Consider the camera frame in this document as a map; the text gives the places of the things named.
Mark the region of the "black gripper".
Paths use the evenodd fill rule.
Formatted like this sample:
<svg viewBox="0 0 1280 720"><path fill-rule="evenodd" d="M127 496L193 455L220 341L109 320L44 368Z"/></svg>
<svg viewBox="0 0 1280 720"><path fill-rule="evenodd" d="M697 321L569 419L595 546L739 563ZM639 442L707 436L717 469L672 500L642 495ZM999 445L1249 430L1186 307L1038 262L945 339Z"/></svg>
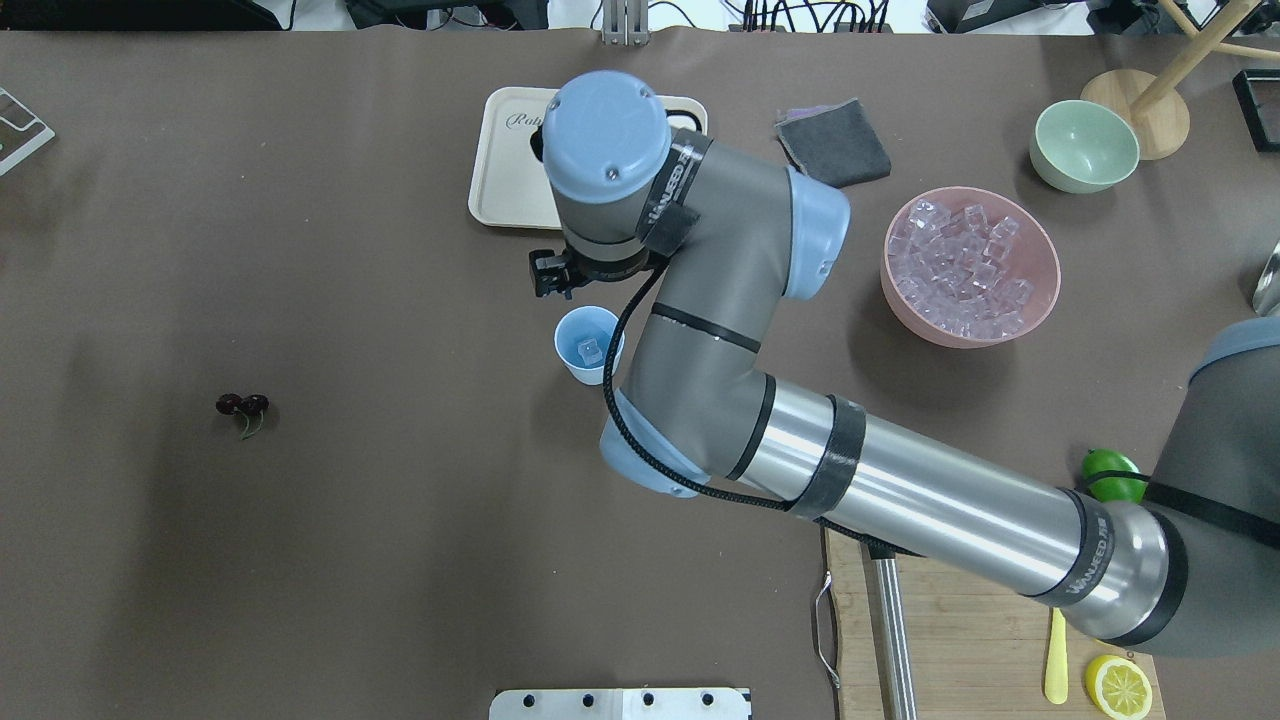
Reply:
<svg viewBox="0 0 1280 720"><path fill-rule="evenodd" d="M530 278L538 299L553 293L572 299L573 290L586 284L622 282L664 265L666 256L649 249L641 249L626 259L613 261L589 258L570 247L564 252L534 250L529 254Z"/></svg>

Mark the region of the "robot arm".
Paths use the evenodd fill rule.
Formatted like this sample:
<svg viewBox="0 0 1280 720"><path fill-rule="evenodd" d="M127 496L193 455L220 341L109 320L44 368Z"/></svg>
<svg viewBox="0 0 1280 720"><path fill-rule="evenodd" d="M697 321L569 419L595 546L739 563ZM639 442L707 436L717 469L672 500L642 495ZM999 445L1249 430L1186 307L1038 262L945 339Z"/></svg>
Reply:
<svg viewBox="0 0 1280 720"><path fill-rule="evenodd" d="M1048 607L1103 643L1222 656L1277 646L1277 319L1226 327L1192 373L1142 502L1046 486L756 368L782 299L824 284L838 190L673 128L641 79L553 92L541 164L566 237L538 296L650 272L659 293L600 451L630 480L868 534Z"/></svg>

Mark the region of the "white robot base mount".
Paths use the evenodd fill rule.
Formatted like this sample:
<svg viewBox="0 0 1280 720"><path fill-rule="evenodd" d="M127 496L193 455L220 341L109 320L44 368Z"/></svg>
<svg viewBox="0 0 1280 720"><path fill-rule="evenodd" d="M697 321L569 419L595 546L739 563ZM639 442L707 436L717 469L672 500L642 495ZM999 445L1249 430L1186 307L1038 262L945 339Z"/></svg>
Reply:
<svg viewBox="0 0 1280 720"><path fill-rule="evenodd" d="M753 719L750 691L639 687L502 691L489 719Z"/></svg>

